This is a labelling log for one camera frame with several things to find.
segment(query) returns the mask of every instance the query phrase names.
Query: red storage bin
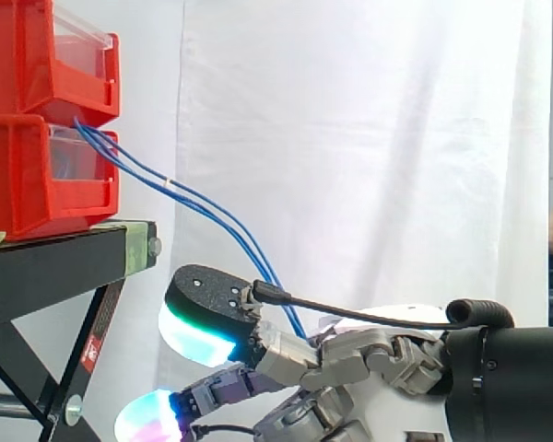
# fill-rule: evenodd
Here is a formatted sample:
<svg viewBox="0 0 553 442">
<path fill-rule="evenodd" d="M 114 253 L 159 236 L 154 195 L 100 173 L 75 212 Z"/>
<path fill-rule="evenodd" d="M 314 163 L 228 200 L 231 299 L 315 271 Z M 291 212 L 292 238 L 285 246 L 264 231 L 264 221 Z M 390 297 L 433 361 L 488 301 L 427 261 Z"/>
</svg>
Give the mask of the red storage bin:
<svg viewBox="0 0 553 442">
<path fill-rule="evenodd" d="M 0 232 L 6 240 L 87 230 L 116 214 L 118 200 L 118 169 L 75 129 L 39 115 L 0 115 Z"/>
<path fill-rule="evenodd" d="M 0 113 L 101 126 L 119 116 L 119 41 L 53 7 L 0 0 Z"/>
</svg>

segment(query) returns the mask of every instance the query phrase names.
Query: metal frame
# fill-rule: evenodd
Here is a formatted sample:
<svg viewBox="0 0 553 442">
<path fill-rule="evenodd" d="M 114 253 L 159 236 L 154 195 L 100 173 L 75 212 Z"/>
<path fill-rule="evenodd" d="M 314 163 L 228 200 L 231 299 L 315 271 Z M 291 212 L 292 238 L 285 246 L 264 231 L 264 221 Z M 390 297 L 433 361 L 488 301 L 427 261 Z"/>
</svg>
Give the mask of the metal frame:
<svg viewBox="0 0 553 442">
<path fill-rule="evenodd" d="M 147 243 L 156 226 L 147 225 Z M 40 442 L 97 442 L 81 403 L 117 306 L 126 273 L 129 227 L 0 245 L 0 416 L 37 421 Z M 148 254 L 148 268 L 158 250 Z M 62 378 L 56 381 L 12 320 L 96 289 Z"/>
</svg>

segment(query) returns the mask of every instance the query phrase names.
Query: white curtain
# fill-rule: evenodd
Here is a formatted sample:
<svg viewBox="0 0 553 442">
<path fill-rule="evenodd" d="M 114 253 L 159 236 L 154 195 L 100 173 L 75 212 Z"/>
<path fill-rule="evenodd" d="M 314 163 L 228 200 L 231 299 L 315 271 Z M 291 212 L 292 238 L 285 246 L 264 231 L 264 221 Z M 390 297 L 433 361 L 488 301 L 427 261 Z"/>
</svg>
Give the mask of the white curtain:
<svg viewBox="0 0 553 442">
<path fill-rule="evenodd" d="M 289 291 L 493 298 L 546 324 L 550 2 L 187 0 L 183 32 L 178 179 L 255 232 Z M 171 262 L 257 277 L 181 208 Z M 163 345 L 160 386 L 207 373 Z"/>
</svg>

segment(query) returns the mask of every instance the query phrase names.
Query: blue wire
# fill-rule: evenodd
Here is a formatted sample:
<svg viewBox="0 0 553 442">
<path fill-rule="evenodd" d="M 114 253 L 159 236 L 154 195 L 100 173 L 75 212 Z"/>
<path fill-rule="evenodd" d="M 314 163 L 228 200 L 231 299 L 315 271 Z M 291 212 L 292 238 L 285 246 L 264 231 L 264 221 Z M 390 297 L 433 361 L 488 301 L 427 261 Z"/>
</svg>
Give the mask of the blue wire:
<svg viewBox="0 0 553 442">
<path fill-rule="evenodd" d="M 109 150 L 109 148 L 107 148 L 105 145 L 103 145 L 99 140 L 97 140 L 92 134 L 89 134 L 88 131 L 94 133 L 94 134 L 100 134 L 98 131 L 96 131 L 95 129 L 92 129 L 92 128 L 89 128 L 88 126 L 83 126 L 81 124 L 79 124 L 77 121 L 76 121 L 76 128 L 78 129 L 78 131 L 80 132 L 80 134 L 86 139 L 86 141 L 100 154 L 102 155 L 103 157 L 105 157 L 107 160 L 111 161 L 111 163 L 113 163 L 115 166 L 117 166 L 119 169 L 123 170 L 124 172 L 128 173 L 129 175 L 133 176 L 134 178 L 136 178 L 137 180 L 140 180 L 141 182 L 145 183 L 147 186 L 169 196 L 170 198 L 172 198 L 174 201 L 176 201 L 177 203 L 180 203 L 180 204 L 183 204 L 187 207 L 189 207 L 190 209 L 196 211 L 197 213 L 211 219 L 212 221 L 216 222 L 217 224 L 219 224 L 221 227 L 223 227 L 226 231 L 228 231 L 228 233 L 230 233 L 235 239 L 236 241 L 240 244 L 240 246 L 243 248 L 243 250 L 246 252 L 246 254 L 248 255 L 248 257 L 251 259 L 251 261 L 253 262 L 254 266 L 256 267 L 256 269 L 258 270 L 258 272 L 260 273 L 260 275 L 262 275 L 262 277 L 265 279 L 265 281 L 267 282 L 272 282 L 272 279 L 271 279 L 271 274 L 270 274 L 270 271 L 267 271 L 266 268 L 263 266 L 263 264 L 258 260 L 258 257 L 253 253 L 253 250 L 251 249 L 250 245 L 246 242 L 246 240 L 244 238 L 241 237 L 240 233 L 235 230 L 233 227 L 229 226 L 228 224 L 226 224 L 223 220 L 221 220 L 220 218 L 218 218 L 215 214 L 213 214 L 212 212 L 210 212 L 208 209 L 206 209 L 203 205 L 191 200 L 190 198 L 188 197 L 185 197 L 183 195 L 180 195 L 176 192 L 173 192 L 163 186 L 160 186 L 159 184 L 157 184 L 156 182 L 154 181 L 151 181 L 151 180 L 148 180 L 144 177 L 142 177 L 141 175 L 139 175 L 138 173 L 136 173 L 134 170 L 132 170 L 131 168 L 129 168 L 128 166 L 126 166 L 118 157 L 116 157 L 115 155 L 113 155 L 111 153 L 111 151 Z M 166 179 L 166 177 L 164 177 L 163 175 L 159 174 L 158 172 L 156 172 L 155 170 L 151 169 L 151 173 L 155 176 L 157 176 L 158 178 L 161 178 L 161 179 Z M 198 196 L 198 192 L 196 191 L 192 191 L 191 190 L 191 194 L 194 194 L 195 196 Z M 211 205 L 213 206 L 216 206 L 216 207 L 219 207 L 217 204 L 211 202 Z M 233 215 L 229 214 L 229 217 L 230 218 L 235 218 Z M 250 235 L 250 232 L 247 231 L 247 229 L 244 227 L 242 230 L 244 230 L 244 232 L 246 232 L 248 234 L 249 237 L 251 237 Z M 258 247 L 258 244 L 253 240 L 253 238 L 251 238 L 251 241 L 253 242 L 254 246 L 259 249 Z M 287 314 L 288 316 L 288 319 L 289 321 L 291 322 L 291 325 L 293 327 L 293 330 L 295 331 L 295 333 L 305 339 L 306 338 L 306 335 L 305 335 L 305 332 L 303 330 L 303 327 L 300 323 L 300 320 L 299 320 L 299 317 L 297 316 L 296 312 L 294 309 L 292 308 L 285 308 L 285 313 Z"/>
<path fill-rule="evenodd" d="M 262 261 L 265 263 L 265 266 L 266 268 L 268 269 L 268 272 L 270 273 L 271 277 L 272 277 L 272 280 L 270 281 L 267 281 L 267 282 L 274 282 L 275 285 L 277 285 L 278 287 L 280 288 L 283 288 L 283 285 L 281 284 L 280 280 L 278 279 L 278 276 L 277 276 L 277 273 L 275 272 L 275 269 L 273 268 L 273 266 L 270 264 L 270 261 L 266 258 L 265 256 L 265 253 L 263 252 L 262 248 L 260 247 L 260 245 L 258 244 L 258 242 L 256 241 L 256 239 L 254 238 L 254 236 L 252 235 L 252 233 L 250 232 L 250 230 L 248 230 L 248 228 L 235 216 L 233 215 L 230 211 L 228 211 L 227 209 L 223 208 L 222 206 L 220 206 L 219 204 L 215 203 L 213 200 L 211 200 L 210 198 L 206 197 L 205 195 L 203 195 L 201 192 L 198 192 L 176 180 L 173 180 L 173 179 L 170 179 L 168 178 L 167 176 L 159 173 L 158 171 L 150 168 L 149 166 L 143 164 L 141 161 L 139 161 L 137 158 L 133 157 L 129 152 L 127 152 L 126 150 L 124 150 L 122 147 L 119 146 L 118 143 L 116 143 L 112 138 L 110 138 L 107 134 L 104 134 L 103 132 L 99 131 L 98 129 L 95 129 L 93 127 L 90 127 L 90 126 L 85 126 L 83 125 L 82 126 L 83 129 L 86 129 L 88 130 L 89 132 L 91 132 L 92 134 L 95 134 L 97 135 L 98 137 L 100 137 L 104 142 L 108 143 L 109 145 L 112 145 L 115 149 L 117 149 L 121 154 L 123 154 L 124 156 L 126 156 L 127 158 L 129 158 L 130 161 L 132 161 L 134 164 L 136 164 L 138 167 L 140 167 L 141 169 L 143 169 L 144 171 L 150 173 L 151 175 L 155 176 L 156 178 L 159 178 L 160 180 L 164 180 L 164 181 L 168 181 L 170 182 L 171 184 L 173 184 L 174 186 L 178 187 L 179 189 L 185 191 L 185 192 L 188 192 L 190 193 L 191 195 L 193 196 L 196 196 L 197 198 L 203 200 L 204 202 L 206 202 L 207 204 L 211 205 L 212 207 L 216 208 L 217 210 L 219 210 L 219 212 L 221 212 L 223 215 L 227 216 L 231 221 L 233 221 L 239 228 L 241 228 L 241 230 L 246 234 L 246 236 L 248 237 L 248 239 L 252 242 L 252 244 L 255 246 L 256 250 L 258 251 Z M 301 320 L 299 318 L 299 316 L 297 315 L 297 311 L 293 308 L 293 307 L 290 307 L 290 306 L 284 306 L 285 307 L 285 310 L 289 310 L 293 316 L 293 318 L 295 319 L 295 321 L 301 325 Z"/>
</svg>

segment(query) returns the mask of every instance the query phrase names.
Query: green led light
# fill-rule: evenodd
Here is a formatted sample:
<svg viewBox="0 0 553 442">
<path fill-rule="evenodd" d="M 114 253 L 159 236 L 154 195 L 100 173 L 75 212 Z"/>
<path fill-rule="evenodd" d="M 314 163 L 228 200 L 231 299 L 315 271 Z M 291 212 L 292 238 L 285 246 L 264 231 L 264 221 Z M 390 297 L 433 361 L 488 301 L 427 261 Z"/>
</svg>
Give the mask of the green led light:
<svg viewBox="0 0 553 442">
<path fill-rule="evenodd" d="M 162 338 L 172 350 L 204 366 L 220 366 L 236 346 L 178 318 L 166 304 L 159 311 L 158 326 Z"/>
</svg>

